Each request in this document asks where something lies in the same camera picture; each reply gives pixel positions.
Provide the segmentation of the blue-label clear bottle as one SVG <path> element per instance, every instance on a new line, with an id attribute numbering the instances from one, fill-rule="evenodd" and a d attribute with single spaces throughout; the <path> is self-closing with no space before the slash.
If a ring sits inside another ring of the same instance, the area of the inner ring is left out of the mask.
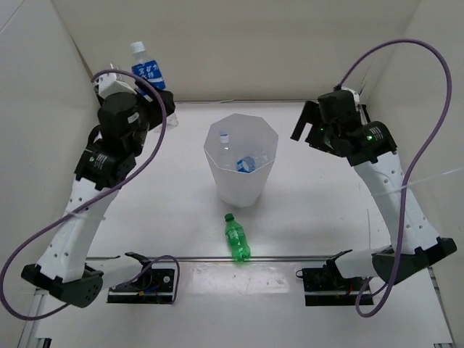
<path id="1" fill-rule="evenodd" d="M 146 52 L 145 46 L 142 41 L 133 42 L 131 45 L 133 52 L 133 66 L 131 67 L 132 73 L 142 78 L 145 78 L 151 83 L 152 86 L 158 88 L 160 91 L 166 91 L 167 86 L 162 76 L 160 67 L 154 58 L 151 58 Z M 145 97 L 148 102 L 153 99 L 150 95 L 146 94 L 143 89 L 137 88 L 138 92 Z M 167 129 L 173 129 L 178 126 L 178 118 L 175 111 L 167 111 Z"/>

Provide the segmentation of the crushed blue-label water bottle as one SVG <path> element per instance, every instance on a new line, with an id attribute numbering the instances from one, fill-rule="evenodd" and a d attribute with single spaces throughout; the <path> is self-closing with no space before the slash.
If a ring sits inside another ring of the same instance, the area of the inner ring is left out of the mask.
<path id="1" fill-rule="evenodd" d="M 237 164 L 236 169 L 240 173 L 252 173 L 257 169 L 257 163 L 254 157 L 245 156 L 241 158 Z"/>

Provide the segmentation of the clear unlabelled plastic bottle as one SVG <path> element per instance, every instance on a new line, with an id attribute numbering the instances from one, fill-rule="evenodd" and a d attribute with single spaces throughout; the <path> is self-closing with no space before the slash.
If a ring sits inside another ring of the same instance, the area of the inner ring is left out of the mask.
<path id="1" fill-rule="evenodd" d="M 255 158 L 257 169 L 273 161 L 270 154 L 261 146 L 256 144 L 235 144 L 231 141 L 227 133 L 221 133 L 219 135 L 219 145 L 220 150 L 217 156 L 217 166 L 224 170 L 238 172 L 236 164 L 245 156 L 252 156 Z"/>

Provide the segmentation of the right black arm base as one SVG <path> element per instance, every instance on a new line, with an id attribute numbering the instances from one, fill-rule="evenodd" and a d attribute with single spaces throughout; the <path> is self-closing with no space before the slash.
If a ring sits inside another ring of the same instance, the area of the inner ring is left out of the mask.
<path id="1" fill-rule="evenodd" d="M 364 280 L 333 281 L 324 268 L 302 268 L 295 276 L 302 281 L 306 307 L 354 307 Z"/>

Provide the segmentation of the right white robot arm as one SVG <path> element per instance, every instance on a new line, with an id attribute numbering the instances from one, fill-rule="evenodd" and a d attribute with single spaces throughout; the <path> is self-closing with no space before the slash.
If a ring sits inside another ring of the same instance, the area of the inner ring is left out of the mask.
<path id="1" fill-rule="evenodd" d="M 347 159 L 371 193 L 390 235 L 390 245 L 362 252 L 347 250 L 327 259 L 321 268 L 302 275 L 316 291 L 341 290 L 353 281 L 379 277 L 389 281 L 394 258 L 399 258 L 395 282 L 455 253 L 456 243 L 441 237 L 430 224 L 413 192 L 403 185 L 397 145 L 389 129 L 379 121 L 362 123 L 360 107 L 347 90 L 306 101 L 291 135 L 305 139 L 313 149 Z"/>

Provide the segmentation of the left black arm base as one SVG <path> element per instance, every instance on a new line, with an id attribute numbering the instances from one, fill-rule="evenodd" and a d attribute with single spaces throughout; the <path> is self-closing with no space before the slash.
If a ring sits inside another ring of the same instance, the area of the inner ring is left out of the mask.
<path id="1" fill-rule="evenodd" d="M 113 286 L 108 290 L 108 304 L 173 305 L 178 296 L 181 267 L 173 258 L 153 262 L 134 281 Z"/>

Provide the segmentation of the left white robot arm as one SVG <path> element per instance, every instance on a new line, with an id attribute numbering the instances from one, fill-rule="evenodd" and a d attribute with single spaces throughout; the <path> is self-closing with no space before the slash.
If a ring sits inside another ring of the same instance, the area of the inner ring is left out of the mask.
<path id="1" fill-rule="evenodd" d="M 137 165 L 148 132 L 167 130 L 167 118 L 175 111 L 173 95 L 135 72 L 136 90 L 111 89 L 103 83 L 111 70 L 94 76 L 101 99 L 98 124 L 75 169 L 72 192 L 63 217 L 52 223 L 56 233 L 46 251 L 26 265 L 21 277 L 48 291 L 66 305 L 84 308 L 103 289 L 128 282 L 144 290 L 152 282 L 146 260 L 129 252 L 101 265 L 87 262 L 88 251 L 110 204 L 120 189 L 134 179 L 154 159 Z"/>

